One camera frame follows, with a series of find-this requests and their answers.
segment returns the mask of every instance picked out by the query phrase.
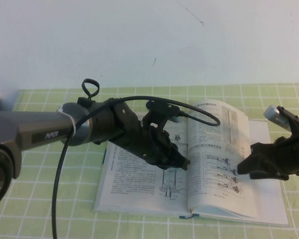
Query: cutting mat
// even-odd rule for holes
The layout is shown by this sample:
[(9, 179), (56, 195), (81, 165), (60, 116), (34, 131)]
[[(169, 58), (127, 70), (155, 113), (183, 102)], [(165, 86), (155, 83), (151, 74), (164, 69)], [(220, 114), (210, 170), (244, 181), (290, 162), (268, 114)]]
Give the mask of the cutting mat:
[[(227, 102), (252, 120), (264, 119), (270, 104), (299, 116), (299, 84), (104, 88), (95, 97), (150, 95), (193, 104), (203, 99)], [(15, 111), (56, 111), (63, 102), (76, 102), (81, 89), (22, 90)], [(145, 111), (144, 101), (128, 102)], [(290, 134), (270, 123), (271, 138)], [(23, 153), (21, 175), (0, 202), (0, 239), (51, 238), (51, 195), (62, 143)], [(290, 227), (226, 222), (207, 218), (94, 213), (106, 143), (69, 149), (60, 179), (57, 202), (59, 238), (78, 239), (299, 239), (299, 177), (282, 182)]]

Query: white object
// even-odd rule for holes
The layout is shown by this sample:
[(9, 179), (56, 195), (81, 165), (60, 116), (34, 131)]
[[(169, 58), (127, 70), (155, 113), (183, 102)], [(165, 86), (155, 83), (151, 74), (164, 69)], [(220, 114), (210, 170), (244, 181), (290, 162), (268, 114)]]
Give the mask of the white object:
[(87, 77), (101, 87), (299, 82), (299, 0), (0, 0), (0, 81), (79, 88)]
[(109, 143), (95, 210), (288, 225), (280, 182), (237, 174), (250, 144), (271, 142), (267, 122), (248, 122), (243, 112), (220, 101), (195, 106), (217, 115), (221, 125), (188, 120), (164, 127), (191, 161), (188, 170), (161, 170)]

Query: black cable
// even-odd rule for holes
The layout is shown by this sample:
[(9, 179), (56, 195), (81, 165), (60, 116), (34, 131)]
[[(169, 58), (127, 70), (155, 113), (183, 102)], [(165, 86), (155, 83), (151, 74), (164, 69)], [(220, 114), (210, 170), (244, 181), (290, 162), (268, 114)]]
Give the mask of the black cable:
[[(92, 111), (91, 113), (89, 113), (88, 115), (86, 115), (85, 117), (83, 117), (81, 120), (79, 120), (76, 124), (76, 130), (79, 129), (79, 127), (84, 124), (85, 121), (87, 121), (89, 118), (93, 117), (94, 115), (96, 115), (97, 113), (101, 112), (102, 110), (112, 107), (118, 103), (122, 103), (122, 102), (126, 102), (126, 101), (134, 101), (134, 100), (149, 100), (149, 101), (162, 101), (162, 102), (166, 102), (169, 104), (173, 104), (173, 105), (177, 105), (177, 106), (181, 106), (181, 107), (185, 107), (188, 108), (190, 110), (202, 113), (210, 118), (212, 118), (214, 121), (216, 121), (216, 123), (210, 123), (195, 117), (190, 117), (193, 120), (199, 121), (201, 123), (210, 125), (210, 126), (219, 126), (220, 125), (220, 121), (219, 119), (212, 115), (211, 113), (202, 110), (200, 108), (197, 108), (195, 106), (191, 106), (182, 102), (178, 102), (178, 101), (174, 101), (174, 100), (169, 100), (169, 99), (164, 99), (164, 98), (159, 98), (159, 97), (153, 97), (153, 96), (130, 96), (130, 97), (124, 97), (124, 98), (120, 98), (120, 99), (115, 99), (111, 102), (108, 102), (105, 105), (100, 106), (99, 108), (97, 108), (96, 110)], [(58, 184), (59, 184), (59, 180), (60, 180), (60, 175), (61, 175), (61, 169), (62, 169), (62, 165), (64, 162), (64, 158), (65, 158), (65, 154), (67, 151), (67, 148), (69, 147), (69, 143), (70, 143), (70, 139), (73, 136), (73, 129), (71, 129), (69, 136), (66, 139), (66, 142), (63, 146), (62, 149), (62, 153), (60, 156), (60, 160), (59, 160), (59, 164), (56, 170), (56, 174), (55, 174), (55, 180), (54, 180), (54, 185), (53, 185), (53, 192), (52, 192), (52, 206), (51, 206), (51, 216), (52, 216), (52, 235), (54, 239), (57, 239), (57, 231), (56, 231), (56, 198), (57, 198), (57, 190), (58, 190)]]

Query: book page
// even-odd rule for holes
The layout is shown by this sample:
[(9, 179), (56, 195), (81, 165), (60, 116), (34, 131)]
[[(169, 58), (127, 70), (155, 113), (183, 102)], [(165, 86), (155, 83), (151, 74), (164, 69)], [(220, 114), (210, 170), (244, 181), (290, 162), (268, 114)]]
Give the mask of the book page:
[[(187, 156), (187, 119), (168, 121), (164, 129)], [(109, 143), (95, 210), (189, 215), (186, 171), (162, 170)]]
[[(220, 101), (206, 100), (195, 106), (218, 117), (214, 127), (188, 120), (188, 206), (218, 207), (230, 213), (257, 214), (248, 175), (238, 175), (237, 164), (250, 154), (248, 118), (240, 110)], [(202, 120), (209, 117), (190, 111)]]

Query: white wall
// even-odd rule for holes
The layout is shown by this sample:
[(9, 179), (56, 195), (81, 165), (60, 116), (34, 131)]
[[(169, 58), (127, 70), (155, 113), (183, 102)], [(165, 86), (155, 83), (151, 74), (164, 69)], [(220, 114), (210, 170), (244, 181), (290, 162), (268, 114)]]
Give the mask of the white wall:
[(299, 82), (299, 0), (0, 0), (0, 82), (79, 88), (86, 77)]

